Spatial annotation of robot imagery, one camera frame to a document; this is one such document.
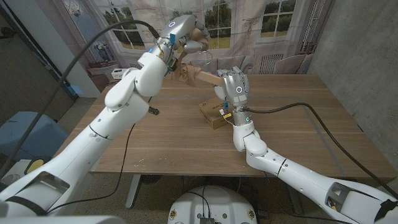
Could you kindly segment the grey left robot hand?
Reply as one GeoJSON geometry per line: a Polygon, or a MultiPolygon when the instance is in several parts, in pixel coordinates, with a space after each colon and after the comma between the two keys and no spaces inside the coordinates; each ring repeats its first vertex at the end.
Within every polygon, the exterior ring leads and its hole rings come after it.
{"type": "Polygon", "coordinates": [[[200,42],[202,38],[210,40],[205,25],[193,15],[182,15],[166,24],[157,42],[165,50],[173,51],[182,47],[184,53],[192,54],[207,50],[208,44],[200,42]]]}

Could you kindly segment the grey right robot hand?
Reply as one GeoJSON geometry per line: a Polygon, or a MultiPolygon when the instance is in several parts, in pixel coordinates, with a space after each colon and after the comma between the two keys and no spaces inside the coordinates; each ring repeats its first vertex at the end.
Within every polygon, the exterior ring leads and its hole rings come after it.
{"type": "Polygon", "coordinates": [[[215,85],[216,96],[228,101],[232,106],[242,106],[248,101],[249,80],[248,76],[238,67],[231,70],[220,69],[216,71],[221,78],[223,86],[215,85]]]}

